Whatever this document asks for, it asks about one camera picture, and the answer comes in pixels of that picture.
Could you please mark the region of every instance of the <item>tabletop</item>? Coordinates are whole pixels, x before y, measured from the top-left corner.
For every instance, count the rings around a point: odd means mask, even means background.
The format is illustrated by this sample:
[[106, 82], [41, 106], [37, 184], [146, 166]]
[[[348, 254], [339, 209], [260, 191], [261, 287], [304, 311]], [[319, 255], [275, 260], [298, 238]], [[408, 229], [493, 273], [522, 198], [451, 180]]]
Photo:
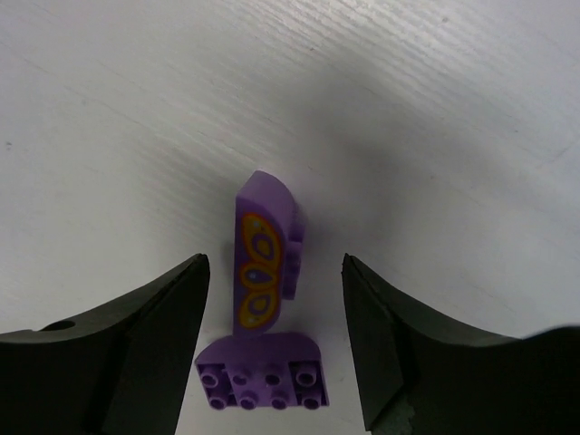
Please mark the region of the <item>tabletop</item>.
[[231, 331], [234, 197], [304, 211], [276, 331], [320, 345], [330, 406], [211, 411], [178, 435], [362, 435], [343, 254], [461, 321], [580, 322], [575, 0], [2, 0], [0, 333], [208, 254], [197, 352]]

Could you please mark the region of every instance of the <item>purple block with studs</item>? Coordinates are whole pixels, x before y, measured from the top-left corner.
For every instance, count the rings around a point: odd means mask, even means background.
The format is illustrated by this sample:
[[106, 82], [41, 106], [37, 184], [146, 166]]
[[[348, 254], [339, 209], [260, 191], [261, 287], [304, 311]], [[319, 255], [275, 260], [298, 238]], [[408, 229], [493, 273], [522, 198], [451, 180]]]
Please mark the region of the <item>purple block with studs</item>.
[[228, 336], [196, 359], [199, 379], [215, 410], [328, 406], [318, 345], [301, 333]]
[[233, 335], [256, 337], [294, 299], [305, 222], [290, 190], [256, 171], [236, 196]]

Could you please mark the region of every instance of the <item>toy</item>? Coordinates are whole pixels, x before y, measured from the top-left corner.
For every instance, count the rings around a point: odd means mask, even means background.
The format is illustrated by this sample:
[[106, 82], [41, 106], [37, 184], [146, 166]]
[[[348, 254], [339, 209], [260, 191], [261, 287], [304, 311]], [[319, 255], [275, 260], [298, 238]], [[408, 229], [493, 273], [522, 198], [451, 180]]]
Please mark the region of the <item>toy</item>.
[[255, 337], [276, 323], [282, 299], [294, 299], [305, 224], [288, 188], [256, 171], [236, 196], [234, 327]]
[[224, 337], [196, 359], [199, 378], [215, 410], [328, 405], [320, 350], [300, 333]]

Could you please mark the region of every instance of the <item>black robotic claw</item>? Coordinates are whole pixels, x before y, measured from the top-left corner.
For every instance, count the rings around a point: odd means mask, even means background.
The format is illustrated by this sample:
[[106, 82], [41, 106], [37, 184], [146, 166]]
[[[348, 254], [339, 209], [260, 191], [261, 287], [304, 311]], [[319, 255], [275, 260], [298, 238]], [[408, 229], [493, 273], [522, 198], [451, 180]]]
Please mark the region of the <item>black robotic claw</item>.
[[42, 331], [1, 334], [0, 432], [173, 434], [208, 283], [197, 255]]
[[580, 433], [580, 327], [524, 340], [455, 321], [352, 256], [346, 318], [373, 435]]

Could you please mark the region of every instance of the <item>purple toy block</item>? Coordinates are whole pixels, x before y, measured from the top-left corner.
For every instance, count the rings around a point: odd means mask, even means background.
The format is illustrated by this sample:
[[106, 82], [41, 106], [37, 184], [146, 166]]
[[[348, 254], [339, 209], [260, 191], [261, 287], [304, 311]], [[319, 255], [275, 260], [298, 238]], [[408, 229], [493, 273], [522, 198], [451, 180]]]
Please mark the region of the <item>purple toy block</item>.
[[305, 222], [290, 190], [256, 171], [236, 196], [233, 335], [255, 337], [294, 299]]
[[320, 350], [301, 333], [225, 337], [200, 353], [196, 366], [215, 410], [328, 406]]

